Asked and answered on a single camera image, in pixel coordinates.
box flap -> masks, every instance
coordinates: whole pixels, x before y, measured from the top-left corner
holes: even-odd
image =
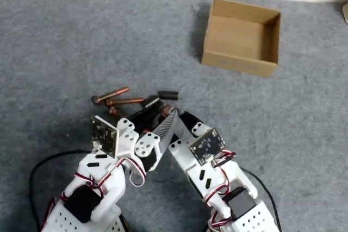
[[[214,0],[212,8],[213,16],[231,17],[260,24],[272,22],[279,14],[277,10],[228,0]]]

copper bolt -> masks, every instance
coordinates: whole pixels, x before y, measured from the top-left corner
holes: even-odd
[[[165,105],[161,109],[161,113],[164,117],[167,117],[173,110],[175,109],[174,106],[171,105]]]
[[[110,107],[109,108],[109,113],[112,115],[116,115],[118,117],[126,117],[124,114],[119,113],[119,111],[115,107]]]
[[[117,104],[127,104],[127,103],[141,103],[143,102],[143,98],[130,98],[130,99],[112,99],[108,98],[105,100],[105,104],[107,106],[117,105]]]
[[[105,95],[93,96],[92,97],[92,102],[94,104],[100,104],[100,102],[105,100],[105,99],[108,99],[108,98],[110,98],[112,96],[120,95],[121,93],[128,92],[128,91],[129,91],[128,87],[123,87],[123,88],[115,90],[113,92],[106,93]]]

black rectangular hole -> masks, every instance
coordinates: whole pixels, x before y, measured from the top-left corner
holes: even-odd
[[[206,189],[210,188],[210,183],[212,183],[212,179],[207,179]]]
[[[87,167],[99,167],[99,162],[90,162],[87,164]]]
[[[201,173],[200,173],[200,180],[203,180],[204,179],[204,174],[205,174],[205,170],[201,170]]]
[[[106,154],[98,154],[96,155],[96,159],[106,159],[108,156]]]

brown box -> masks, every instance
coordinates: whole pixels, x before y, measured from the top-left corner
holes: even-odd
[[[278,65],[280,21],[277,10],[214,0],[202,63],[270,76]]]
[[[347,5],[343,6],[343,16],[344,16],[344,20],[348,24],[348,3]]]

black wire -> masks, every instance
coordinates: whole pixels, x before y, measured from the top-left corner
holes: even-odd
[[[227,156],[223,161],[213,165],[213,168],[221,167],[223,164],[225,164],[226,162],[232,160],[233,158],[234,158],[234,155]]]
[[[67,152],[60,152],[57,154],[54,154],[52,156],[49,156],[43,160],[41,160],[38,164],[35,165],[35,167],[32,169],[31,173],[30,173],[30,178],[29,178],[29,191],[28,191],[28,197],[29,197],[29,202],[30,202],[30,208],[35,220],[35,225],[36,225],[36,231],[40,232],[41,231],[41,225],[40,225],[40,220],[39,220],[39,215],[38,212],[36,210],[35,207],[35,203],[34,203],[34,176],[36,171],[39,169],[39,167],[41,167],[43,164],[45,164],[46,162],[53,160],[55,158],[59,158],[61,156],[66,156],[66,155],[70,155],[70,154],[88,154],[91,153],[91,151],[87,151],[84,149],[76,149],[73,151],[67,151]]]
[[[278,211],[277,211],[277,206],[276,206],[276,203],[273,199],[273,196],[271,194],[271,192],[267,189],[267,187],[265,186],[265,184],[263,184],[262,180],[256,176],[254,173],[252,173],[251,171],[248,171],[247,169],[245,168],[242,168],[240,167],[240,169],[246,173],[248,173],[250,176],[253,176],[260,184],[261,186],[263,187],[263,189],[266,191],[267,195],[270,197],[270,200],[272,202],[272,206],[273,206],[273,210],[274,210],[274,214],[276,216],[276,221],[277,221],[277,226],[278,226],[278,230],[279,232],[282,232],[282,227],[281,227],[281,223],[280,223],[280,220],[279,220],[279,215],[278,215]]]

